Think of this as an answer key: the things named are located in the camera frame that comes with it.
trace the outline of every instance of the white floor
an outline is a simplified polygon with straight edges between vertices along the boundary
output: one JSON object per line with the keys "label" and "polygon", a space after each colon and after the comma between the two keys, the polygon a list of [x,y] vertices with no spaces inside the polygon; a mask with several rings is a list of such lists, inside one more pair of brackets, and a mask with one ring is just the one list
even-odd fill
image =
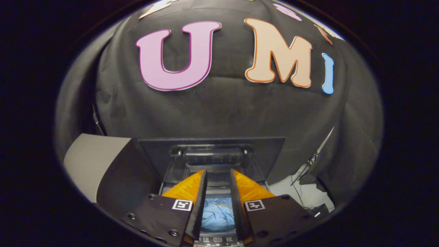
{"label": "white floor", "polygon": [[292,179],[291,175],[289,175],[280,182],[269,185],[270,191],[276,196],[288,194],[304,207],[313,208],[325,204],[329,212],[333,211],[334,203],[332,203],[326,192],[317,189],[316,184],[300,185],[299,180],[297,180],[294,183],[294,187],[291,185],[291,182],[301,174],[303,169],[307,169],[306,164],[300,167],[296,174],[292,176]]}

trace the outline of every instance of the pink letter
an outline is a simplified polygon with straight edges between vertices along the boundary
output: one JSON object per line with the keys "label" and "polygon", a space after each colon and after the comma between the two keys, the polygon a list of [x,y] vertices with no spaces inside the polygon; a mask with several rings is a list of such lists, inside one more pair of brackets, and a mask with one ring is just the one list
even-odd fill
{"label": "pink letter", "polygon": [[166,70],[162,61],[163,40],[171,30],[159,30],[140,38],[136,45],[140,49],[140,72],[145,83],[161,91],[183,90],[200,83],[210,70],[213,31],[220,28],[219,22],[193,22],[181,28],[190,34],[191,57],[187,68],[177,72]]}
{"label": "pink letter", "polygon": [[280,12],[282,12],[286,15],[289,15],[300,22],[302,21],[302,19],[296,13],[294,13],[291,9],[287,9],[286,7],[284,7],[280,4],[273,4],[273,5],[276,6],[276,9],[278,9]]}

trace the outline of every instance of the letter m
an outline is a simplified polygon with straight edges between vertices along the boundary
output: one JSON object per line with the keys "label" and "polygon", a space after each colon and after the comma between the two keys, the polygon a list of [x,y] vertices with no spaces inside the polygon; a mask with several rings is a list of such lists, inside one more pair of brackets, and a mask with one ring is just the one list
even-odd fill
{"label": "letter m", "polygon": [[277,72],[282,82],[288,80],[294,65],[296,71],[291,82],[298,87],[311,86],[311,43],[296,36],[290,47],[279,30],[271,23],[247,18],[244,22],[255,33],[255,54],[253,67],[245,71],[245,77],[252,82],[272,82],[276,74],[271,69],[271,57],[274,57]]}

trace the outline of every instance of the orange soft finger pad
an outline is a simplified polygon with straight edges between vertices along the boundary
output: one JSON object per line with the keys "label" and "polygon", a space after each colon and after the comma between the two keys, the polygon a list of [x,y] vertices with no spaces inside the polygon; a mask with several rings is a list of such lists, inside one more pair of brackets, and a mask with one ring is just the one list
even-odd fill
{"label": "orange soft finger pad", "polygon": [[235,170],[233,170],[233,174],[235,175],[239,197],[241,199],[242,209],[244,209],[245,201],[254,201],[259,199],[275,197],[275,195],[273,195],[270,191],[264,189],[262,186],[257,184],[255,181],[249,179],[248,177],[244,176],[243,174]]}
{"label": "orange soft finger pad", "polygon": [[195,203],[195,200],[198,195],[198,188],[200,187],[201,175],[203,175],[203,171],[201,170],[190,177],[184,179],[179,182],[177,185],[172,187],[170,190],[166,191],[162,194],[162,196],[189,200]]}

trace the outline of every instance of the white surface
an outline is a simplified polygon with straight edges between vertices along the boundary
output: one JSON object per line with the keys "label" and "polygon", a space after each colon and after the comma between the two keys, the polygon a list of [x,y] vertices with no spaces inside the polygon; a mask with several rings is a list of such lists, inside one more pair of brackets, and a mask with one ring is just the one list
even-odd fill
{"label": "white surface", "polygon": [[319,149],[317,149],[317,153],[320,153],[320,151],[322,150],[323,146],[325,146],[326,141],[329,139],[329,137],[331,136],[332,131],[334,130],[334,127],[332,127],[331,131],[329,132],[329,134],[326,136],[326,138],[323,140],[322,145],[320,145]]}
{"label": "white surface", "polygon": [[300,205],[302,205],[302,201],[303,201],[302,206],[308,208],[313,208],[325,204],[329,212],[333,211],[334,203],[328,197],[327,192],[322,192],[319,189],[317,189],[316,184],[300,185],[299,180],[297,180],[294,183],[297,192],[294,190],[294,187],[291,186],[291,182],[294,181],[305,168],[306,168],[306,164],[302,165],[302,167],[300,167],[300,169],[296,172],[296,174],[292,176],[292,180],[291,180],[291,176],[287,176],[285,179],[281,180],[280,182],[270,185],[270,191],[276,196],[288,194],[292,198],[294,198],[294,200],[296,200],[296,202],[299,203]]}
{"label": "white surface", "polygon": [[130,138],[81,134],[68,149],[64,167],[76,187],[92,203],[110,164]]}

